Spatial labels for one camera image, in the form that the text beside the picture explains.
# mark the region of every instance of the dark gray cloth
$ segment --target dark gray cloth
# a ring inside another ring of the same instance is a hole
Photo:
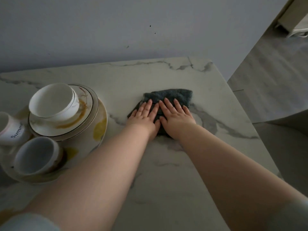
[[[127,118],[130,117],[130,115],[135,109],[139,109],[140,105],[143,102],[148,102],[149,99],[152,99],[153,101],[152,107],[151,107],[151,111],[152,111],[154,105],[158,103],[159,100],[164,101],[165,97],[171,102],[173,106],[174,106],[173,100],[177,99],[181,106],[185,105],[187,108],[189,108],[189,103],[191,101],[192,96],[193,96],[192,91],[187,90],[187,89],[167,89],[167,90],[161,90],[161,91],[152,91],[151,93],[144,93],[143,99],[135,106],[135,108],[129,113],[129,115],[127,115]],[[159,108],[154,122],[158,120],[160,116],[164,116],[161,108]],[[160,129],[158,131],[158,135],[164,135],[164,136],[170,137],[166,133],[162,125],[160,126]]]

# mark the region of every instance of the white marble surface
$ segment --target white marble surface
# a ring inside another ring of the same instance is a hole
[[[274,174],[278,169],[229,86],[208,59],[166,58],[67,66],[0,74],[1,111],[11,114],[36,90],[54,82],[92,88],[109,120],[105,140],[118,133],[144,92],[193,91],[198,123]],[[13,184],[0,191],[0,210],[20,209],[41,186]],[[113,230],[228,230],[187,155],[174,141],[149,143]]]

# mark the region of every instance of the wall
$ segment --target wall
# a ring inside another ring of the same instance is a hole
[[[287,0],[0,0],[0,71],[171,56],[228,80]]]

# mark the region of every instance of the cup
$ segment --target cup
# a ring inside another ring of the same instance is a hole
[[[26,142],[17,152],[14,169],[21,175],[37,175],[53,171],[61,162],[63,148],[48,137]]]
[[[6,112],[0,112],[0,144],[20,145],[31,136],[28,127]]]
[[[65,83],[53,83],[41,88],[29,102],[32,114],[50,122],[68,120],[78,109],[78,95]]]

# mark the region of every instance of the floor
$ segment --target floor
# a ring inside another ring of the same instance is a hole
[[[228,84],[252,123],[308,108],[308,38],[269,29]]]
[[[252,123],[308,109],[308,38],[285,36],[278,30],[265,32],[228,81]],[[282,140],[281,133],[272,134],[268,129],[264,134],[258,125],[254,126],[282,177],[308,196],[308,149],[307,144],[303,144],[307,140],[300,141],[289,131],[290,138],[299,142],[285,138],[284,147],[280,149],[277,146]],[[286,148],[292,144],[300,149]]]

